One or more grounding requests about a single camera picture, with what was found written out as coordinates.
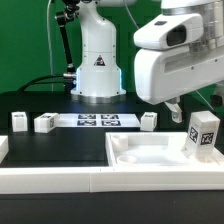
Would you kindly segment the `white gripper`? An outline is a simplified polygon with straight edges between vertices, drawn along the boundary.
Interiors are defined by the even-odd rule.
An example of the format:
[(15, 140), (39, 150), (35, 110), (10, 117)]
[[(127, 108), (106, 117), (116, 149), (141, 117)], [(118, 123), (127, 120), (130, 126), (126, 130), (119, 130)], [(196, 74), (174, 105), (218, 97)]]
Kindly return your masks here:
[[(213, 94), (210, 96), (210, 100), (213, 107), (219, 108), (224, 106), (224, 96), (222, 95)], [(183, 104), (183, 99), (180, 96), (174, 97), (167, 100), (165, 104), (171, 111), (172, 120), (176, 123), (181, 123), (183, 121), (183, 118), (180, 106)]]

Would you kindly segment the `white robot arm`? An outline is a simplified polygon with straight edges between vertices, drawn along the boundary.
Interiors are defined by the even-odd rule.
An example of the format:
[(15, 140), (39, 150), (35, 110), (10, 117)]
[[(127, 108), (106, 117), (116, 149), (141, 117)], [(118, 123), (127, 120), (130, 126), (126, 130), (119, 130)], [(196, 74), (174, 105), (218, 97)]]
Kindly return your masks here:
[[(116, 64), (116, 28), (97, 9), (137, 0), (81, 0), (82, 63), (73, 96), (107, 103), (125, 94)], [(133, 35), (136, 93), (165, 103), (180, 123), (182, 95), (224, 80), (224, 0), (162, 0), (161, 14)]]

